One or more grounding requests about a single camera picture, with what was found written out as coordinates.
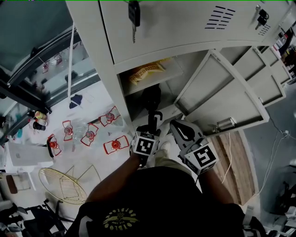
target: person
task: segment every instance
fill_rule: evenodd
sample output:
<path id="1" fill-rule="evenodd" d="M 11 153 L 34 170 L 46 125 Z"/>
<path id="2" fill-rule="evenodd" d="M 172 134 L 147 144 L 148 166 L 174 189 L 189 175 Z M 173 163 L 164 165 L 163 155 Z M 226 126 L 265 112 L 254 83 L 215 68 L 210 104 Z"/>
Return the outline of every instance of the person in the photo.
<path id="1" fill-rule="evenodd" d="M 215 172 L 198 177 L 201 193 L 191 171 L 168 158 L 169 149 L 170 143 L 162 145 L 152 168 L 138 169 L 142 157 L 131 153 L 92 190 L 65 236 L 244 236 L 245 215 Z M 263 226 L 259 229 L 264 236 Z"/>

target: black t-shirt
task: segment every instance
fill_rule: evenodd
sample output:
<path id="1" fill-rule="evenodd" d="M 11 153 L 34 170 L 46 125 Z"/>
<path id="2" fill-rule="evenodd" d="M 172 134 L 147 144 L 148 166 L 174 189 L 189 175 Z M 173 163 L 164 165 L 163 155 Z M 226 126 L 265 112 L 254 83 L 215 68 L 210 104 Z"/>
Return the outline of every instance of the black t-shirt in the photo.
<path id="1" fill-rule="evenodd" d="M 202 195 L 187 173 L 168 167 L 136 171 L 108 201 L 81 206 L 66 237 L 180 233 L 193 236 L 243 236 L 244 214 Z"/>

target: yellow snack bag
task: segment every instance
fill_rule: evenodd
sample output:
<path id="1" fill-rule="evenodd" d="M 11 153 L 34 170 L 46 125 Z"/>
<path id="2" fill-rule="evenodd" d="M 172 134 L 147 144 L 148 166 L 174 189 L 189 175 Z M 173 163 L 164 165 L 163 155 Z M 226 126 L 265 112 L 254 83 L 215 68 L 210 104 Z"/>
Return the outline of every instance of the yellow snack bag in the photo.
<path id="1" fill-rule="evenodd" d="M 138 71 L 129 77 L 129 80 L 137 85 L 139 81 L 145 79 L 149 74 L 154 72 L 164 72 L 165 69 L 156 62 L 148 63 L 139 67 Z"/>

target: open locker door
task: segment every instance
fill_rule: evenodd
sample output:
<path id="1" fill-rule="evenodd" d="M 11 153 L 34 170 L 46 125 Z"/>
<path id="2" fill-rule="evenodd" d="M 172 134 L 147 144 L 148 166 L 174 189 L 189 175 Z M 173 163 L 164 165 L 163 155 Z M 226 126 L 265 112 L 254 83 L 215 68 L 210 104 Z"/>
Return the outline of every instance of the open locker door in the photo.
<path id="1" fill-rule="evenodd" d="M 208 51 L 175 104 L 207 136 L 269 120 L 246 80 L 217 50 Z"/>
<path id="2" fill-rule="evenodd" d="M 279 78 L 256 47 L 250 47 L 234 64 L 234 68 L 248 82 L 265 107 L 286 97 Z"/>
<path id="3" fill-rule="evenodd" d="M 292 77 L 282 62 L 279 55 L 276 54 L 272 47 L 268 47 L 262 55 L 268 59 L 268 63 L 271 67 L 272 73 L 275 75 L 281 85 L 292 80 Z"/>

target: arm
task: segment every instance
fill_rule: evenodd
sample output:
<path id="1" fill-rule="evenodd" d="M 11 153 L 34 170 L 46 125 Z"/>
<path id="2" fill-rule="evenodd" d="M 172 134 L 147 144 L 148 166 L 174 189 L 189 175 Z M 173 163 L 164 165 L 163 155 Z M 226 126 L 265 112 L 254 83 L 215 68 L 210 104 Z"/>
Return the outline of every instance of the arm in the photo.
<path id="1" fill-rule="evenodd" d="M 140 161 L 139 155 L 132 153 L 126 162 L 92 190 L 86 202 L 103 201 L 112 198 L 125 186 L 127 179 L 136 172 Z"/>
<path id="2" fill-rule="evenodd" d="M 204 195 L 222 204 L 234 202 L 229 191 L 221 183 L 213 169 L 201 174 L 198 180 Z"/>

